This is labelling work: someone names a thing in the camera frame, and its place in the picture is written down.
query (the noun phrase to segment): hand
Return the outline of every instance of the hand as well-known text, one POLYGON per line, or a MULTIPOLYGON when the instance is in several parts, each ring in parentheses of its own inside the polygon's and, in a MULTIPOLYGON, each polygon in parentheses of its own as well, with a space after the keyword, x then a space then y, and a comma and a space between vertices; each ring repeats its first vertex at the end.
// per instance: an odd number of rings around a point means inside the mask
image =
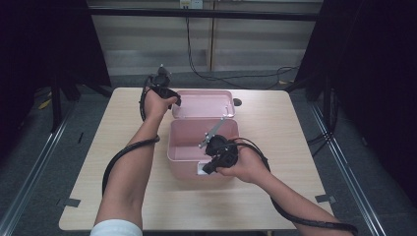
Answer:
POLYGON ((177 101, 177 97, 169 97, 167 99, 161 98, 152 89, 146 87, 147 98, 145 99, 145 114, 147 119, 162 118, 168 110, 168 106, 177 101))
POLYGON ((243 182, 259 185, 265 174, 270 174, 261 158, 250 148, 238 146, 239 157, 237 163, 230 167, 217 167, 216 171, 225 176, 235 176, 243 182))

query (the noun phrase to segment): person's left hand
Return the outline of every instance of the person's left hand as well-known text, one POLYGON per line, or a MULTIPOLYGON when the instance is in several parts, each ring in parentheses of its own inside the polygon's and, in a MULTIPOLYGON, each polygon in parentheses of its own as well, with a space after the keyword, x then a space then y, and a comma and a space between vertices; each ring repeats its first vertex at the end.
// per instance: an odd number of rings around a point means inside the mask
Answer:
POLYGON ((161 98, 152 89, 146 87, 147 98, 145 99, 145 114, 147 119, 161 118, 168 110, 168 106, 177 101, 177 97, 172 96, 166 99, 161 98))

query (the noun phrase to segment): light wood tabletop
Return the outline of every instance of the light wood tabletop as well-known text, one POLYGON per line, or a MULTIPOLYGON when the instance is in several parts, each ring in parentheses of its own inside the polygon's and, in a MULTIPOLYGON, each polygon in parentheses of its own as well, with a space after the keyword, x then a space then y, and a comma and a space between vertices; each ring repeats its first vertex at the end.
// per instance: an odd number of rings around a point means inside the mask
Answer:
MULTIPOLYGON (((91 230, 101 201, 101 181, 110 159, 142 124, 141 88, 118 88, 105 110, 70 199, 59 221, 63 230, 91 230)), ((271 172, 292 189, 316 202, 323 195, 321 179, 288 93, 276 90, 230 90, 242 100, 234 119, 240 137, 253 141, 268 158, 271 172)), ((293 229, 259 187, 237 178, 178 180, 167 158, 168 133, 174 120, 168 110, 159 128, 160 142, 146 191, 144 230, 214 231, 293 229)), ((329 203, 319 204, 331 212, 329 203)))

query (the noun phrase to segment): black curtain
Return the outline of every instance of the black curtain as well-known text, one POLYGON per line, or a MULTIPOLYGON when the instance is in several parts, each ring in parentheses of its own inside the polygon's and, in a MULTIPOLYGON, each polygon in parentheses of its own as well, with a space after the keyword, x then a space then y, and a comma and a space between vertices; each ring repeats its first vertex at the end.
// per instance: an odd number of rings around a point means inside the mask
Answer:
POLYGON ((111 86, 91 16, 58 10, 87 6, 85 0, 1 1, 1 159, 32 107, 35 90, 50 86, 53 77, 60 85, 74 85, 77 75, 111 86))
POLYGON ((330 78, 343 110, 417 206, 417 3, 325 1, 297 80, 315 99, 330 78), (346 9, 346 20, 335 20, 346 9))

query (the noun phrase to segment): black cord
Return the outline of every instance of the black cord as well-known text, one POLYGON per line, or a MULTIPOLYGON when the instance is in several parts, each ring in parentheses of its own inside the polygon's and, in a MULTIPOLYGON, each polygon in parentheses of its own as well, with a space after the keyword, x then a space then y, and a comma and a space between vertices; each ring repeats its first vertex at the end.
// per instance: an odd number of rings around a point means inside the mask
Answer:
POLYGON ((129 151, 132 151, 132 150, 137 149, 137 148, 141 148, 143 146, 148 146, 148 145, 155 144, 155 143, 159 142, 159 140, 160 140, 159 136, 156 136, 154 139, 139 141, 137 143, 131 144, 131 145, 121 149, 110 160, 107 167, 105 168, 104 175, 103 175, 102 186, 101 186, 101 194, 104 195, 104 191, 105 191, 105 188, 107 186, 108 177, 110 176, 111 169, 113 168, 113 166, 114 166, 114 164, 116 163, 117 160, 119 160, 123 155, 125 155, 129 151))
POLYGON ((141 100, 139 101, 139 110, 141 112, 142 121, 147 119, 147 115, 145 114, 145 97, 149 90, 147 90, 148 80, 151 79, 152 76, 148 76, 145 79, 144 87, 142 88, 141 100))
POLYGON ((266 77, 274 77, 277 76, 277 80, 276 82, 267 87, 267 88, 261 88, 261 89, 272 89, 273 87, 275 87, 278 83, 279 83, 279 75, 285 74, 289 71, 292 71, 294 69, 298 69, 299 66, 295 66, 295 67, 281 67, 279 68, 276 73, 273 74, 268 74, 268 75, 244 75, 244 76, 233 76, 233 77, 213 77, 213 76, 204 76, 202 74, 200 74, 199 72, 197 72, 196 67, 194 66, 194 62, 193 62, 193 55, 192 55, 192 50, 191 50, 191 40, 190 40, 190 21, 189 18, 186 18, 186 24, 187 24, 187 44, 188 44, 188 61, 190 64, 190 68, 191 70, 194 72, 194 74, 196 74, 197 76, 199 76, 201 79, 207 80, 207 81, 222 81, 224 83, 227 83, 231 86, 237 87, 239 89, 252 89, 252 88, 246 88, 246 87, 242 87, 233 83, 228 82, 227 80, 231 80, 231 79, 240 79, 240 78, 266 78, 266 77))
POLYGON ((315 152, 313 152, 313 154, 312 154, 312 157, 315 157, 316 155, 317 155, 317 153, 319 153, 319 151, 320 150, 322 150, 322 148, 324 148, 325 147, 325 145, 328 143, 328 141, 327 140, 325 140, 325 142, 324 143, 322 143, 320 146, 319 146, 319 148, 317 148, 317 150, 315 151, 315 152))
POLYGON ((324 140, 326 138, 326 134, 319 134, 318 136, 316 136, 315 138, 307 141, 307 145, 312 146, 315 145, 316 143, 321 142, 322 140, 324 140))
POLYGON ((332 91, 332 110, 331 110, 331 123, 329 127, 329 131, 334 134, 334 130, 336 129, 337 123, 337 116, 338 116, 338 107, 339 107, 339 100, 337 99, 336 93, 334 90, 332 91))
MULTIPOLYGON (((216 149, 229 148, 229 147, 232 147, 232 146, 243 146, 243 147, 250 148, 261 158, 261 161, 264 163, 265 167, 270 172, 270 168, 269 168, 269 165, 268 165, 268 159, 264 156, 264 154, 261 152, 261 150, 253 142, 251 142, 247 139, 244 139, 244 138, 236 138, 236 139, 233 139, 231 141, 234 142, 236 140, 248 141, 251 144, 249 145, 249 144, 246 144, 246 143, 234 143, 234 144, 228 144, 228 145, 225 145, 225 146, 217 147, 216 149)), ((351 232, 355 236, 358 235, 358 229, 351 224, 326 222, 326 221, 318 221, 318 220, 300 218, 300 217, 294 216, 294 215, 288 213, 287 211, 285 211, 273 198, 270 198, 270 200, 272 201, 272 204, 275 207, 276 211, 278 211, 278 213, 280 213, 284 218, 288 219, 291 222, 306 225, 306 226, 311 226, 311 227, 348 231, 348 232, 351 232)))

